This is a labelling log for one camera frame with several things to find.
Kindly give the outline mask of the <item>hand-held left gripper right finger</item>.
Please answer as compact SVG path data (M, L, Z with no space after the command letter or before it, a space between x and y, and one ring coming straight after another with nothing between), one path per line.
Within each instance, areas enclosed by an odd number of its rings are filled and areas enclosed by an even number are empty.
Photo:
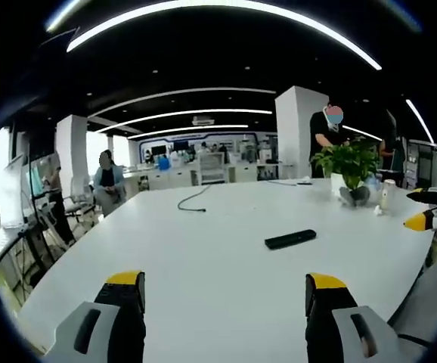
M338 278L306 275L305 318L309 362L407 361L396 332Z

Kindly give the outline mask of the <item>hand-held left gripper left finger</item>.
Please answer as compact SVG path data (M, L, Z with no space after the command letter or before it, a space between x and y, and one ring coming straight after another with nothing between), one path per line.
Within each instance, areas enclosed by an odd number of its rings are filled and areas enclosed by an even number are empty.
M146 337L145 273L109 277L55 329L47 362L142 362Z

